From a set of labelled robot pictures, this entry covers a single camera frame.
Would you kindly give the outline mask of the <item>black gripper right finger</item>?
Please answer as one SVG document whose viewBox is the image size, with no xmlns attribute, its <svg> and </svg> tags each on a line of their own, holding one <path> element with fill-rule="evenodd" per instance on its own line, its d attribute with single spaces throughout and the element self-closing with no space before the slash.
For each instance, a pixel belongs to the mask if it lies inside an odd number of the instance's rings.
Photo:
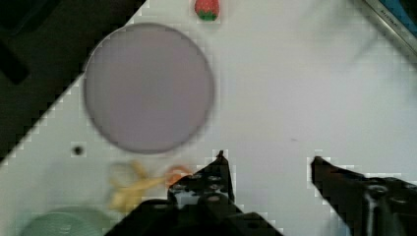
<svg viewBox="0 0 417 236">
<path fill-rule="evenodd" d="M 367 177 L 320 156 L 311 163 L 311 178 L 351 236 L 417 236 L 414 184 L 394 177 Z"/>
</svg>

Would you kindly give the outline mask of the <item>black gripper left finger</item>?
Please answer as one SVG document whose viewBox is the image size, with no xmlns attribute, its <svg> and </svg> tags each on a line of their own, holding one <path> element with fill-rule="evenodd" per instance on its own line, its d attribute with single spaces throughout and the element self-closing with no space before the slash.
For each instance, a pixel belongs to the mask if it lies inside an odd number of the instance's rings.
<svg viewBox="0 0 417 236">
<path fill-rule="evenodd" d="M 186 175 L 172 184 L 167 191 L 167 199 L 183 208 L 196 205 L 204 195 L 221 194 L 235 201 L 229 162 L 220 150 L 215 160 L 201 170 Z"/>
</svg>

